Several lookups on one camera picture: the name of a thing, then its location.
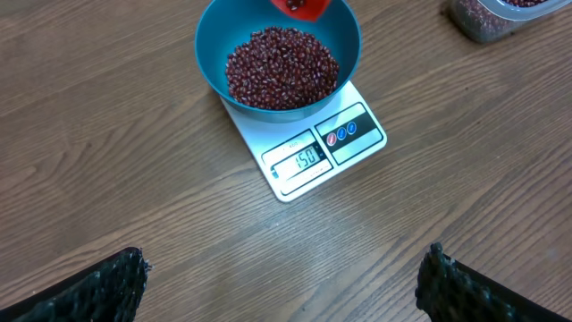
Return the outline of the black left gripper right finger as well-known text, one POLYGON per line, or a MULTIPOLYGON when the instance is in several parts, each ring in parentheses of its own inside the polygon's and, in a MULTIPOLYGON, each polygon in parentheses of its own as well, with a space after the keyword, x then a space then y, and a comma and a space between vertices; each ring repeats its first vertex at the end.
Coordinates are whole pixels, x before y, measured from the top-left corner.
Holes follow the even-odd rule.
POLYGON ((448 256, 439 242, 425 253, 415 296, 433 322, 570 322, 448 256))

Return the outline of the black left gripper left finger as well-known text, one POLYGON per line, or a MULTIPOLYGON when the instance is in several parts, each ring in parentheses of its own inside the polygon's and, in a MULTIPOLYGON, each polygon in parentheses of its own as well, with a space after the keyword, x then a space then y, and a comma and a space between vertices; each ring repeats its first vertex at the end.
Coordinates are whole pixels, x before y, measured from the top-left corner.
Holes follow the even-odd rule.
POLYGON ((147 287, 149 262, 128 247, 1 310, 3 321, 131 322, 147 287))

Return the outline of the red measuring scoop blue handle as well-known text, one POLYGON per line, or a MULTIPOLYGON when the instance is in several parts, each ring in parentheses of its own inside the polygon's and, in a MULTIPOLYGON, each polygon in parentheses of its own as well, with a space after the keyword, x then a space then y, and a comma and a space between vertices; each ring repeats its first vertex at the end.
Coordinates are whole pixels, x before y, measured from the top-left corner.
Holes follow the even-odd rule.
POLYGON ((271 0, 271 3, 292 19, 316 22, 331 0, 271 0))

